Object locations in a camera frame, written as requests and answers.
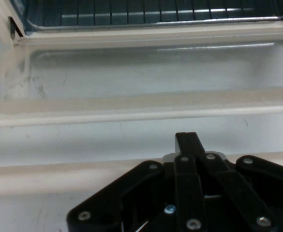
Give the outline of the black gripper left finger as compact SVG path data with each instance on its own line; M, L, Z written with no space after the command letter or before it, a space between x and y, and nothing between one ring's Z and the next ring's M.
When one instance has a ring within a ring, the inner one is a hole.
M71 232L203 232L206 208L196 163L196 133L177 133L172 161L147 160L67 215Z

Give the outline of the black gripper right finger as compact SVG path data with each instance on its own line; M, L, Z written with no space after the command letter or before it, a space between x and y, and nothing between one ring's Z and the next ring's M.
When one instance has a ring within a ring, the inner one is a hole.
M207 153L195 132L186 136L203 192L234 216L223 232L283 232L283 166L251 155L231 163Z

